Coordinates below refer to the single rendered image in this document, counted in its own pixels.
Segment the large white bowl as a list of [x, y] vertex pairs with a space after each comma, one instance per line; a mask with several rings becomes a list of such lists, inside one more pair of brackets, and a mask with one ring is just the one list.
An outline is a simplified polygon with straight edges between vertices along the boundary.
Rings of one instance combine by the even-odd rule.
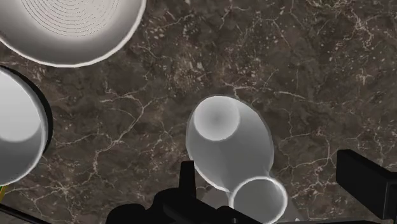
[[52, 67], [83, 67], [122, 49], [147, 0], [0, 0], [0, 42]]

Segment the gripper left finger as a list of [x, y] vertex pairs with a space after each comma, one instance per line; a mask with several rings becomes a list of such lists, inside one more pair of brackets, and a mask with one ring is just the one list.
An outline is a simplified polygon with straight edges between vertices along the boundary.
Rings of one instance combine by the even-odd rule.
[[181, 163], [179, 186], [158, 192], [152, 205], [124, 204], [112, 209], [106, 224], [218, 224], [216, 210], [197, 199], [192, 161]]

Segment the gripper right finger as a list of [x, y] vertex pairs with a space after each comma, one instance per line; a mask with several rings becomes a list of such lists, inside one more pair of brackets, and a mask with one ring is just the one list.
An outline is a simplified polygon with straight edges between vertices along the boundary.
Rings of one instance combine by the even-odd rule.
[[336, 182], [376, 217], [397, 220], [397, 172], [353, 150], [338, 150]]

